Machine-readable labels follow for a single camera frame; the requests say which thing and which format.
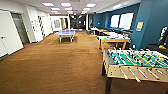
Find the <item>foosball table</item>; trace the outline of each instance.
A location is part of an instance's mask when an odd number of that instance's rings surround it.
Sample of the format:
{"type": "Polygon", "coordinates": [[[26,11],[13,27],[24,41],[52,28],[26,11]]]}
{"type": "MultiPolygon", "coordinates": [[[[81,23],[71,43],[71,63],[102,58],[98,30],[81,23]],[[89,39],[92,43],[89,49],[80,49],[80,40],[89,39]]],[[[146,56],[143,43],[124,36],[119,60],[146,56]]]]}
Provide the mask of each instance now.
{"type": "Polygon", "coordinates": [[[113,50],[103,53],[102,75],[107,76],[105,94],[110,94],[112,78],[168,82],[168,57],[157,51],[113,50]]]}

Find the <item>blue wall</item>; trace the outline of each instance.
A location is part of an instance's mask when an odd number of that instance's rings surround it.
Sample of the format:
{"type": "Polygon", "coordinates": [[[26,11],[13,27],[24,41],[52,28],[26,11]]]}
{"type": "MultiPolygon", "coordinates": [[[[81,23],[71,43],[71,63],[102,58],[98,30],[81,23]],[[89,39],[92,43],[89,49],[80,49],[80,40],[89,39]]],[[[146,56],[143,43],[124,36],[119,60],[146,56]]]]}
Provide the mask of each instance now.
{"type": "Polygon", "coordinates": [[[139,8],[136,25],[144,22],[141,31],[134,28],[131,45],[137,49],[146,48],[147,44],[159,43],[163,27],[168,26],[168,0],[142,0],[139,8]]]}
{"type": "Polygon", "coordinates": [[[102,14],[94,14],[93,27],[102,27],[102,14]]]}
{"type": "Polygon", "coordinates": [[[134,12],[134,18],[133,18],[132,25],[131,25],[131,29],[133,30],[134,24],[135,24],[135,21],[136,21],[136,17],[137,17],[137,13],[138,13],[138,10],[139,10],[139,5],[140,4],[138,3],[138,4],[128,6],[128,7],[122,8],[122,9],[118,9],[118,10],[115,10],[115,11],[107,11],[107,12],[104,12],[104,13],[101,13],[101,14],[95,14],[93,25],[94,25],[94,27],[98,27],[98,28],[99,27],[110,27],[111,16],[112,15],[115,15],[115,14],[121,15],[123,13],[134,12]]]}

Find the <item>white ceiling tile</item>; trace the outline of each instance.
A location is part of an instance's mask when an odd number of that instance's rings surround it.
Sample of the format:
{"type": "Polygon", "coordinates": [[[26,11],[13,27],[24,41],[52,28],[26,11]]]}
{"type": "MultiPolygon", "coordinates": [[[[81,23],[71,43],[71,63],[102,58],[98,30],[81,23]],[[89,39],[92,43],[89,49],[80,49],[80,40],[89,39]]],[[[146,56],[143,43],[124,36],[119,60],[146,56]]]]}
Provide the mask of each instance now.
{"type": "MultiPolygon", "coordinates": [[[[59,12],[62,14],[67,14],[64,7],[61,6],[61,3],[69,3],[69,0],[11,0],[18,3],[24,3],[31,6],[36,7],[39,10],[50,12],[52,7],[46,7],[42,5],[43,2],[51,2],[54,4],[54,7],[60,8],[59,12]]],[[[80,0],[80,2],[70,2],[71,7],[77,14],[80,14],[84,8],[86,8],[86,4],[88,3],[95,3],[96,6],[93,8],[90,8],[88,13],[94,13],[94,12],[101,12],[101,11],[107,11],[114,9],[112,6],[116,4],[116,2],[119,2],[121,7],[132,5],[141,2],[141,0],[80,0]]]]}

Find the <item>ceiling light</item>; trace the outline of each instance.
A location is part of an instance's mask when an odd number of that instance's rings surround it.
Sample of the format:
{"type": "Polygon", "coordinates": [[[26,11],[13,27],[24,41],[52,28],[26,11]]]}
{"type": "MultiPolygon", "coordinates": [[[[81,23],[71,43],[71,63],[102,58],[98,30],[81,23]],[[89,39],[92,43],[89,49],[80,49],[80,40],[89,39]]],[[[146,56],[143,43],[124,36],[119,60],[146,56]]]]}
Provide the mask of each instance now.
{"type": "Polygon", "coordinates": [[[73,14],[73,12],[72,13],[68,13],[68,14],[73,14]]]}
{"type": "Polygon", "coordinates": [[[72,8],[65,8],[65,10],[72,10],[72,8]]]}
{"type": "Polygon", "coordinates": [[[89,10],[90,10],[90,8],[84,8],[83,10],[89,11],[89,10]]]}
{"type": "Polygon", "coordinates": [[[60,12],[58,12],[58,13],[55,13],[55,14],[61,14],[60,12]]]}
{"type": "Polygon", "coordinates": [[[51,10],[60,10],[59,8],[51,8],[51,10]]]}
{"type": "Polygon", "coordinates": [[[94,7],[96,4],[87,4],[87,7],[94,7]]]}
{"type": "Polygon", "coordinates": [[[67,11],[68,13],[73,13],[73,11],[67,11]]]}
{"type": "Polygon", "coordinates": [[[88,11],[82,11],[82,13],[87,13],[88,11]]]}
{"type": "Polygon", "coordinates": [[[42,3],[45,6],[54,6],[52,3],[42,3]]]}
{"type": "Polygon", "coordinates": [[[58,11],[51,11],[51,12],[58,12],[58,11]]]}
{"type": "Polygon", "coordinates": [[[67,6],[71,6],[70,3],[61,3],[61,5],[62,5],[62,6],[65,6],[65,7],[67,7],[67,6]]]}

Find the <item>ceiling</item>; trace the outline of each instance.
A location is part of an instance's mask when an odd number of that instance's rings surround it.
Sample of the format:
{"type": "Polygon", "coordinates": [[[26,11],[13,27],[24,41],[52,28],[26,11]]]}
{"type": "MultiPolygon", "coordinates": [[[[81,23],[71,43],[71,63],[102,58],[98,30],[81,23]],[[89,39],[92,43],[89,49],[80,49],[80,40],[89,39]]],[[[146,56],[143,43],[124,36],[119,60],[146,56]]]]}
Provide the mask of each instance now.
{"type": "Polygon", "coordinates": [[[90,8],[88,13],[102,13],[105,11],[112,11],[126,6],[130,6],[136,3],[140,3],[141,0],[11,0],[21,4],[27,4],[36,7],[39,10],[51,13],[51,8],[60,8],[61,14],[67,14],[67,11],[61,6],[61,3],[71,3],[73,11],[77,14],[81,14],[86,4],[94,3],[95,7],[90,8]],[[53,7],[46,7],[42,3],[53,3],[53,7]]]}

